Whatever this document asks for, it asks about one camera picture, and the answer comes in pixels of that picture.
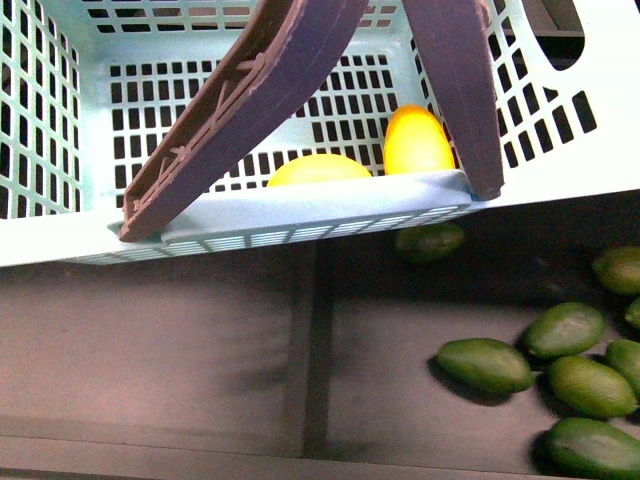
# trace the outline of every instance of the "green fruit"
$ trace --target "green fruit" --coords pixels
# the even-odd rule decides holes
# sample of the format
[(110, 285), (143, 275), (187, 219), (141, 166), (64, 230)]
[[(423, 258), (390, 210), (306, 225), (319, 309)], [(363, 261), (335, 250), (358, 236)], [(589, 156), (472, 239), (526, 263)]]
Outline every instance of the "green fruit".
[(640, 442), (608, 423), (565, 418), (549, 431), (551, 459), (567, 474), (598, 480), (638, 480)]
[(589, 350), (600, 341), (604, 320), (582, 303), (561, 303), (544, 312), (527, 329), (524, 345), (538, 358), (557, 358)]
[(592, 267), (600, 283), (613, 293), (640, 293), (640, 247), (612, 248), (596, 259)]
[(425, 265), (448, 256), (464, 242), (464, 230), (453, 223), (437, 223), (400, 230), (395, 251), (403, 259)]
[(533, 385), (524, 356), (499, 340), (455, 340), (440, 347), (436, 360), (449, 375), (485, 393), (507, 395)]
[(631, 340), (616, 340), (607, 348), (607, 362), (615, 371), (627, 379), (640, 398), (640, 343)]
[(556, 360), (549, 368), (549, 385), (560, 400), (591, 417), (624, 417), (638, 408), (636, 396), (622, 375), (586, 358)]
[(640, 297), (636, 298), (624, 312), (624, 319), (636, 328), (640, 328)]

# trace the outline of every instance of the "lemon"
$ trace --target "lemon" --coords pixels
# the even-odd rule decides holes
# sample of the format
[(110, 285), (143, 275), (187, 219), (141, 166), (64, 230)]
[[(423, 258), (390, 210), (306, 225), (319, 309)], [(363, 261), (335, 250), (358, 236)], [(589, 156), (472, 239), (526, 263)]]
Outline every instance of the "lemon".
[(267, 186), (276, 187), (352, 178), (371, 178), (371, 173), (358, 162), (343, 155), (322, 153), (300, 157), (285, 163), (276, 170)]
[(387, 127), (385, 173), (394, 175), (453, 168), (453, 152), (438, 119), (418, 105), (398, 108)]

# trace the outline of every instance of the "light blue plastic crate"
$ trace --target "light blue plastic crate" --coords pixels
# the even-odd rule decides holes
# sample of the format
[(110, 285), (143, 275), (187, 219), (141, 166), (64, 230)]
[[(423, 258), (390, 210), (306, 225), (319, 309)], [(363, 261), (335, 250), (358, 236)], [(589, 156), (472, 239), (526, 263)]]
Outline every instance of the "light blue plastic crate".
[[(5, 1), (0, 265), (219, 252), (640, 188), (634, 1), (576, 0), (585, 49), (564, 71), (544, 56), (520, 2), (488, 3), (506, 179), (500, 198), (474, 201), (463, 171), (382, 175), (393, 110), (419, 103), (439, 111), (402, 2), (372, 0), (333, 73), (296, 115), (162, 232), (125, 244), (117, 231), (126, 185), (256, 1)], [(263, 188), (283, 163), (325, 151), (356, 159), (374, 178)]]

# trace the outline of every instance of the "plastic crate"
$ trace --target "plastic crate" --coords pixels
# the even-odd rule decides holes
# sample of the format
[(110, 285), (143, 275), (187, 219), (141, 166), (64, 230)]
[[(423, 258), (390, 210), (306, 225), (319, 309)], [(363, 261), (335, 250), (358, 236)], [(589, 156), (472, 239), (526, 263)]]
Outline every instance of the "plastic crate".
[[(382, 176), (398, 106), (439, 115), (402, 2), (374, 0), (295, 116), (166, 229), (118, 241), (126, 185), (246, 25), (255, 1), (8, 0), (0, 93), (0, 265), (109, 264), (442, 222), (479, 209), (640, 188), (633, 0), (576, 0), (578, 62), (556, 70), (520, 2), (491, 2), (506, 184), (474, 200), (461, 170)], [(265, 189), (284, 162), (345, 154), (371, 181)]]

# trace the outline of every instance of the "green avocado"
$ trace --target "green avocado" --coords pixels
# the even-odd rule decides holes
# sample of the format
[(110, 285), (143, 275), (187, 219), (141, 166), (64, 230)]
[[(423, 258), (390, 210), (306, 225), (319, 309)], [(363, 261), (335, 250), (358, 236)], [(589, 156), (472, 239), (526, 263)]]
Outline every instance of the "green avocado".
[(464, 230), (453, 223), (436, 223), (398, 231), (396, 254), (409, 263), (426, 265), (450, 255), (464, 242)]
[(627, 380), (614, 369), (582, 357), (562, 357), (549, 368), (553, 393), (590, 417), (624, 417), (638, 408)]
[(607, 362), (627, 379), (640, 398), (640, 343), (631, 340), (615, 340), (607, 348)]
[(549, 456), (564, 472), (597, 480), (638, 480), (640, 441), (587, 418), (565, 418), (547, 437)]
[(624, 311), (624, 319), (636, 328), (640, 328), (640, 297), (636, 298)]
[(578, 302), (561, 303), (529, 326), (524, 345), (535, 357), (557, 358), (589, 350), (603, 332), (604, 319), (598, 310)]
[(609, 249), (592, 267), (607, 290), (619, 295), (640, 294), (640, 247)]
[(508, 395), (533, 385), (533, 373), (524, 356), (492, 338), (446, 343), (438, 350), (436, 361), (453, 378), (485, 393)]

